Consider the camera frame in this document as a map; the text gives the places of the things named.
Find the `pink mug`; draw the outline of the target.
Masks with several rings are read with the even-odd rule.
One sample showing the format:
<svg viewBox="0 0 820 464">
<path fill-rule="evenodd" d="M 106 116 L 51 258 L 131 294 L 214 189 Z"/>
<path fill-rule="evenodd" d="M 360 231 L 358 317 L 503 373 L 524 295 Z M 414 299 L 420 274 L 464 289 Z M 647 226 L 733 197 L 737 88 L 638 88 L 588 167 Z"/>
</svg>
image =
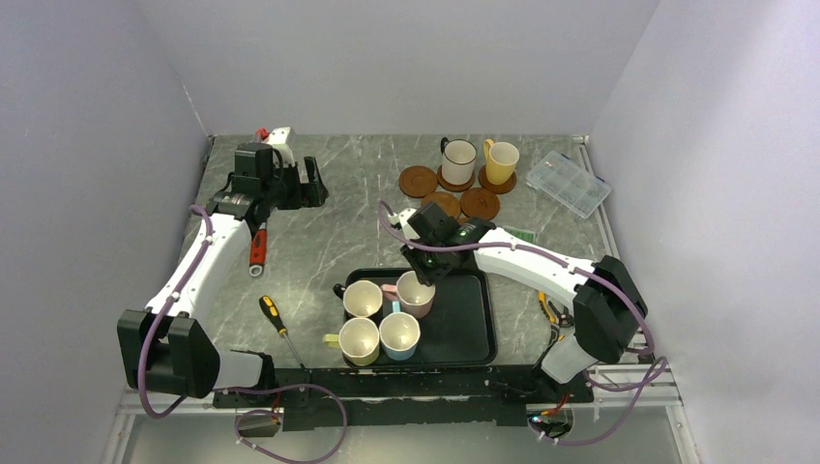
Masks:
<svg viewBox="0 0 820 464">
<path fill-rule="evenodd" d="M 420 283 L 414 271 L 402 274 L 394 284 L 381 284 L 380 288 L 388 299 L 399 302 L 403 312 L 416 319 L 428 315 L 436 294 L 436 287 Z"/>
</svg>

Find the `white ribbed mug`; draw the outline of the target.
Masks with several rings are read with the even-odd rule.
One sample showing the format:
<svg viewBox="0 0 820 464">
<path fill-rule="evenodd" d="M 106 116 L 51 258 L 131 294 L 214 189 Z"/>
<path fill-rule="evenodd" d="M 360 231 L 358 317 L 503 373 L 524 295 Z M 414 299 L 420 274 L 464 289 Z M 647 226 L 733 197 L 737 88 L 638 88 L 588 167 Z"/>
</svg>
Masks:
<svg viewBox="0 0 820 464">
<path fill-rule="evenodd" d="M 442 155 L 442 176 L 446 182 L 460 186 L 466 184 L 474 175 L 477 160 L 477 148 L 466 139 L 449 139 L 440 141 Z"/>
</svg>

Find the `green screw bit box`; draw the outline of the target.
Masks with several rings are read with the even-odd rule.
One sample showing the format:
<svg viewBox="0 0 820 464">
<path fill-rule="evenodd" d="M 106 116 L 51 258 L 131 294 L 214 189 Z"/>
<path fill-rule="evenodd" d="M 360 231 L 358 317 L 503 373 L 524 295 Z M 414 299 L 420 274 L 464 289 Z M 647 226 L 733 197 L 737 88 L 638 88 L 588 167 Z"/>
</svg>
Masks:
<svg viewBox="0 0 820 464">
<path fill-rule="evenodd" d="M 530 243 L 535 245 L 537 243 L 537 234 L 534 231 L 520 229 L 508 226 L 505 230 L 511 234 L 512 236 L 516 237 L 518 240 Z"/>
</svg>

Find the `black plastic tray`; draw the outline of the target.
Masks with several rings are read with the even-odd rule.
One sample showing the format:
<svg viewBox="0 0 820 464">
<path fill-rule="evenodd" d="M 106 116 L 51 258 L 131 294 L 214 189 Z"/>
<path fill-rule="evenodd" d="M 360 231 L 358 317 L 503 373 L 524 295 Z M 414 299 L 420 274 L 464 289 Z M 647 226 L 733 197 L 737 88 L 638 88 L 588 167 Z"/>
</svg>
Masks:
<svg viewBox="0 0 820 464">
<path fill-rule="evenodd" d="M 420 321 L 421 338 L 414 355 L 394 361 L 382 353 L 374 369 L 484 365 L 497 354 L 486 275 L 455 270 L 436 283 L 428 315 Z"/>
</svg>

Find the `black handled cream mug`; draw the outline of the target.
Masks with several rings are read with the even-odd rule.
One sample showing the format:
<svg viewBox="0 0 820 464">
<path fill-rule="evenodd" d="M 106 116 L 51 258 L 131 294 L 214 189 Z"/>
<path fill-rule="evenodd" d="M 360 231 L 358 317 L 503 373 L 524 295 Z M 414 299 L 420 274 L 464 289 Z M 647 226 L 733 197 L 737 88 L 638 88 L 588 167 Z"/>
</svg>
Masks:
<svg viewBox="0 0 820 464">
<path fill-rule="evenodd" d="M 369 280 L 333 287 L 334 294 L 341 299 L 345 314 L 350 318 L 374 319 L 381 315 L 383 292 L 379 285 Z"/>
</svg>

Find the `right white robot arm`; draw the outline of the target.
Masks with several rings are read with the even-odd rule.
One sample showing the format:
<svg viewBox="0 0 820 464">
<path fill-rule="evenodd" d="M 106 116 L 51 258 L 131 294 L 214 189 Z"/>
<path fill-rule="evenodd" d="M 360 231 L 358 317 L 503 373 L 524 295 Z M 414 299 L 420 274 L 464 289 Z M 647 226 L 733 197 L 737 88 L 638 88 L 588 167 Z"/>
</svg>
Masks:
<svg viewBox="0 0 820 464">
<path fill-rule="evenodd" d="M 399 213 L 382 203 L 378 216 L 401 241 L 419 283 L 431 286 L 454 270 L 477 270 L 540 291 L 569 313 L 569 333 L 548 342 L 535 367 L 533 388 L 545 401 L 559 399 L 593 365 L 617 363 L 634 336 L 649 331 L 643 298 L 614 256 L 591 261 L 558 254 L 485 219 L 461 223 L 434 203 Z"/>
</svg>

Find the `aluminium frame rail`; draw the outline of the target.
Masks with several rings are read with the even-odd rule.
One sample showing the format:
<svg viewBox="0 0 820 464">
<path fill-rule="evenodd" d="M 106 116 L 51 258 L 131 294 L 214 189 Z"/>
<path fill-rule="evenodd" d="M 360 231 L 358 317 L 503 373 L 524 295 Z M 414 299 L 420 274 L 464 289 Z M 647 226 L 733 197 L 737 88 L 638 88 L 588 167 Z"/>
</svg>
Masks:
<svg viewBox="0 0 820 464">
<path fill-rule="evenodd" d="M 178 401 L 210 394 L 272 398 L 293 390 L 269 355 L 217 349 L 196 316 L 211 308 L 230 266 L 272 211 L 320 207 L 328 196 L 315 158 L 296 161 L 286 143 L 270 138 L 237 147 L 224 188 L 204 205 L 191 206 L 200 229 L 172 277 L 144 309 L 127 310 L 119 319 L 127 382 L 141 398 L 152 392 L 172 394 Z M 531 368 L 502 365 L 480 373 L 475 367 L 431 363 L 408 368 L 353 364 L 327 370 L 325 384 L 309 370 L 307 390 L 332 400 L 339 400 L 345 387 L 357 397 L 368 387 L 380 392 L 394 387 L 402 396 L 417 396 L 435 380 L 454 380 L 462 395 L 518 401 L 543 397 L 565 404 L 576 393 L 597 389 L 591 369 L 618 361 L 630 351 L 634 335 L 648 330 L 643 300 L 616 257 L 590 261 L 559 255 L 480 217 L 459 222 L 432 203 L 397 212 L 380 201 L 377 218 L 400 242 L 414 283 L 431 289 L 454 273 L 504 276 L 562 305 L 570 330 L 552 332 Z"/>
</svg>

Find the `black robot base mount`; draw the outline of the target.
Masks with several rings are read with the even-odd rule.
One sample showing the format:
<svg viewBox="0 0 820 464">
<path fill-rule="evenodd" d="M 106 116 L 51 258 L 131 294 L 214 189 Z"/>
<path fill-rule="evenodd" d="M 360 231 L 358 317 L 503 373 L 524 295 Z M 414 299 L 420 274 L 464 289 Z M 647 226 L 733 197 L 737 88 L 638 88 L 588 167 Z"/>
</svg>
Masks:
<svg viewBox="0 0 820 464">
<path fill-rule="evenodd" d="M 555 406 L 593 401 L 582 375 L 566 385 L 528 364 L 399 369 L 271 368 L 251 392 L 222 388 L 219 409 L 278 406 L 287 431 L 341 423 L 351 426 L 492 422 L 519 426 L 527 416 Z"/>
</svg>

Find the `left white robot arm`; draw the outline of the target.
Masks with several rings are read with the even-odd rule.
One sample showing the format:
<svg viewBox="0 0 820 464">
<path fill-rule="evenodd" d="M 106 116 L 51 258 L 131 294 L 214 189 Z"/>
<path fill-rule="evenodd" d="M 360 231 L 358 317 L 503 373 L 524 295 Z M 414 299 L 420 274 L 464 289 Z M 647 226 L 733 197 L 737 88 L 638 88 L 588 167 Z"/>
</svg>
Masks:
<svg viewBox="0 0 820 464">
<path fill-rule="evenodd" d="M 205 205 L 191 206 L 200 226 L 177 269 L 145 308 L 127 309 L 118 320 L 128 385 L 142 397 L 203 398 L 239 388 L 252 405 L 270 403 L 278 392 L 271 357 L 217 348 L 197 319 L 213 308 L 229 271 L 272 211 L 321 207 L 328 197 L 316 158 L 297 162 L 282 144 L 239 145 L 227 186 Z"/>
</svg>

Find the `red handled adjustable wrench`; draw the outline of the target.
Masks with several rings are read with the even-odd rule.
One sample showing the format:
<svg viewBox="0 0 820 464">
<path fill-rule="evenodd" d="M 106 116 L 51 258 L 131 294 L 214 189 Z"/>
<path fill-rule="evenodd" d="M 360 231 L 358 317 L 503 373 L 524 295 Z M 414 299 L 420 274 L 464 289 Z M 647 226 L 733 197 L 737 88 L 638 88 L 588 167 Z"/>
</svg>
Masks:
<svg viewBox="0 0 820 464">
<path fill-rule="evenodd" d="M 253 278 L 262 276 L 267 256 L 267 222 L 261 222 L 250 242 L 249 275 Z"/>
</svg>

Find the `light blue mug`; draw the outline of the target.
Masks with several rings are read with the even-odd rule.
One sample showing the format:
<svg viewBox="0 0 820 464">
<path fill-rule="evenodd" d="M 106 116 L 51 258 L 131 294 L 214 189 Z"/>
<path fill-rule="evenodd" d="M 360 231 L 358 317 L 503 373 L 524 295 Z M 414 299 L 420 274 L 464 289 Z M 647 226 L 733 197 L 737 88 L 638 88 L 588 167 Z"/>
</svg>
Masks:
<svg viewBox="0 0 820 464">
<path fill-rule="evenodd" d="M 421 338 L 418 320 L 401 309 L 398 301 L 393 301 L 390 313 L 379 325 L 380 341 L 389 359 L 396 362 L 409 360 L 416 351 Z"/>
</svg>

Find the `pale yellow mug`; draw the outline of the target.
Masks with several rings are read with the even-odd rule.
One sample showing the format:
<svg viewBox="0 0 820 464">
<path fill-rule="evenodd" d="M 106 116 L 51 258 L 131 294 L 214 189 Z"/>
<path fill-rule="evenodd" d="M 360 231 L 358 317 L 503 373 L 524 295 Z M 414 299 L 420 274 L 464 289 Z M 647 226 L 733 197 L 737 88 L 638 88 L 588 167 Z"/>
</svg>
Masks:
<svg viewBox="0 0 820 464">
<path fill-rule="evenodd" d="M 338 333 L 326 333 L 322 342 L 341 351 L 356 366 L 373 364 L 380 354 L 380 333 L 375 323 L 364 317 L 346 321 Z"/>
</svg>

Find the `brown wooden coaster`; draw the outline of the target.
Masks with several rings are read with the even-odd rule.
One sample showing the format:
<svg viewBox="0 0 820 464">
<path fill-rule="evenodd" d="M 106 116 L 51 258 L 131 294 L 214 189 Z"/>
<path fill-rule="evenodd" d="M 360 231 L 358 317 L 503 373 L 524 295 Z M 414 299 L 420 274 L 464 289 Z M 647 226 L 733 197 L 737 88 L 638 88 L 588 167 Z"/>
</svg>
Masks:
<svg viewBox="0 0 820 464">
<path fill-rule="evenodd" d="M 498 196 L 486 188 L 470 188 L 460 197 L 462 213 L 469 218 L 494 219 L 501 208 Z"/>
<path fill-rule="evenodd" d="M 517 183 L 517 176 L 516 173 L 513 172 L 511 177 L 502 184 L 493 184 L 488 180 L 486 174 L 486 167 L 482 166 L 479 171 L 479 182 L 482 188 L 488 189 L 489 191 L 500 195 L 511 192 Z"/>
<path fill-rule="evenodd" d="M 434 191 L 421 200 L 421 205 L 436 204 L 446 215 L 459 218 L 461 208 L 459 199 L 447 191 Z"/>
<path fill-rule="evenodd" d="M 412 198 L 423 198 L 436 191 L 437 175 L 429 167 L 413 165 L 401 171 L 398 179 L 400 190 Z"/>
<path fill-rule="evenodd" d="M 441 188 L 443 188 L 444 190 L 447 190 L 447 191 L 450 191 L 450 192 L 463 192 L 463 191 L 466 191 L 467 189 L 470 189 L 474 185 L 475 179 L 476 179 L 476 175 L 472 174 L 471 177 L 469 178 L 469 180 L 466 181 L 465 183 L 458 184 L 458 185 L 452 184 L 444 178 L 442 167 L 439 167 L 437 169 L 436 176 L 437 176 L 438 185 Z"/>
</svg>

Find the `yellow handled pliers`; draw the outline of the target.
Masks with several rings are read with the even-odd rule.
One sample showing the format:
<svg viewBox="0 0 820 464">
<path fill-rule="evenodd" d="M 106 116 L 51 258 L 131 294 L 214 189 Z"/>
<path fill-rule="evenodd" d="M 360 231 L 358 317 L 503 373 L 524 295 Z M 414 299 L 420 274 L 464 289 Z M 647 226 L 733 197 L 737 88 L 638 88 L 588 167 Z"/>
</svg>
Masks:
<svg viewBox="0 0 820 464">
<path fill-rule="evenodd" d="M 542 312 L 548 319 L 549 323 L 555 326 L 561 326 L 563 322 L 562 312 L 547 298 L 543 292 L 538 293 L 539 304 Z"/>
</svg>

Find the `clear plastic organizer box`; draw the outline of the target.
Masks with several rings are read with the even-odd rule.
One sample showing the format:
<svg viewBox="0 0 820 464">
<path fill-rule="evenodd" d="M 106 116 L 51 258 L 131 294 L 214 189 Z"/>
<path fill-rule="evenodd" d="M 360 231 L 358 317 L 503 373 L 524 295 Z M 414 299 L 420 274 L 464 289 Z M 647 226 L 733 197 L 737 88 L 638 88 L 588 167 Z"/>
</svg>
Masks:
<svg viewBox="0 0 820 464">
<path fill-rule="evenodd" d="M 561 203 L 580 218 L 588 218 L 607 198 L 612 187 L 569 157 L 549 152 L 526 174 L 526 184 Z"/>
</svg>

